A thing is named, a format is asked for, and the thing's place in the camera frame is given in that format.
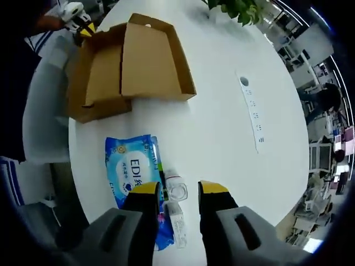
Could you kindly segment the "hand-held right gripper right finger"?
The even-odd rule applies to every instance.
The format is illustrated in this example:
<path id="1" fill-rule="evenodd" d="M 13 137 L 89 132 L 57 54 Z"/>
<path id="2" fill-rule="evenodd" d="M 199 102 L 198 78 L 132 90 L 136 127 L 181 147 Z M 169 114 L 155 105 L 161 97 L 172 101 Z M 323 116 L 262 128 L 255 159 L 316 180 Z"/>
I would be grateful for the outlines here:
<path id="1" fill-rule="evenodd" d="M 208 265 L 301 265 L 309 253 L 278 239 L 275 227 L 240 207 L 219 183 L 199 181 L 200 233 Z"/>

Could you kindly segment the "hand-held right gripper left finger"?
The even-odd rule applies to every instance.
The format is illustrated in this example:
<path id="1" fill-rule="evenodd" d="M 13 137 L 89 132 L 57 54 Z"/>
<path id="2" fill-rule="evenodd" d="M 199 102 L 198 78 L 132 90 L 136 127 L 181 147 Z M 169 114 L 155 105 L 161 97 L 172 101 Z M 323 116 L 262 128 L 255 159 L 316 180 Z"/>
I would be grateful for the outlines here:
<path id="1" fill-rule="evenodd" d="M 159 197 L 159 182 L 134 187 L 122 208 L 111 208 L 97 218 L 74 247 L 53 252 L 53 264 L 152 265 Z"/>

